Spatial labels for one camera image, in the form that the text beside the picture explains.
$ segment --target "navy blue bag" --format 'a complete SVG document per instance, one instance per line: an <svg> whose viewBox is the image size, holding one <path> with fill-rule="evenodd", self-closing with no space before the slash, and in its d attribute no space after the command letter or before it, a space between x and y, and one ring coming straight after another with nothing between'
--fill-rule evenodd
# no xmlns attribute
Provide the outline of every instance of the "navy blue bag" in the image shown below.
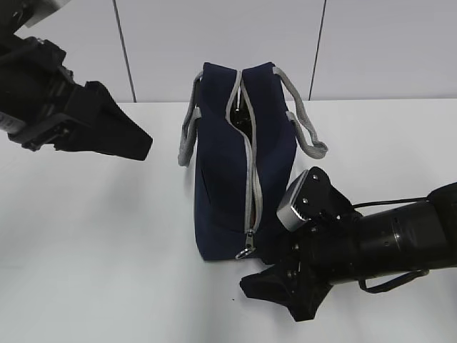
<svg viewBox="0 0 457 343"><path fill-rule="evenodd" d="M298 120L286 106L281 81L296 100ZM241 112L250 119L244 130L234 122ZM276 210L296 140L315 159L328 149L297 90L272 63L242 72L204 64L184 119L179 165L189 165L197 136L194 222L200 254L209 261L254 257L283 230Z"/></svg>

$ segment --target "black cable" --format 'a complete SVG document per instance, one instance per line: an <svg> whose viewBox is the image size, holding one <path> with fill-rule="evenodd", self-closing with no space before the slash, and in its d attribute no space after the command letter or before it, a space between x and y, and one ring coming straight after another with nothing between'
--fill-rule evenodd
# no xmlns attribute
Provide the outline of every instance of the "black cable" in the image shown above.
<svg viewBox="0 0 457 343"><path fill-rule="evenodd" d="M360 209L361 207L379 206L379 205L393 205L393 204L406 204L409 202L422 202L427 198L410 198L410 199L399 199L399 200L386 200L384 202L364 202L362 204L354 205L354 209Z"/></svg>

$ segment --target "table surface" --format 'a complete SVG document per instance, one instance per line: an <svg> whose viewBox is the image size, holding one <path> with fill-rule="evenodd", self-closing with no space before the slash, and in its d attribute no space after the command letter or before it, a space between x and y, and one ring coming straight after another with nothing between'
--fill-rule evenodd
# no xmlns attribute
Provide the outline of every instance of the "table surface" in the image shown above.
<svg viewBox="0 0 457 343"><path fill-rule="evenodd" d="M195 246L194 168L177 164L186 104L122 107L154 137L145 162L31 153L2 137L0 342L455 341L454 269L388 294L338 285L312 322L246 299L238 282L261 263L204 263ZM330 152L323 161L299 152L293 178L320 166L353 202L457 181L457 100L306 108Z"/></svg>

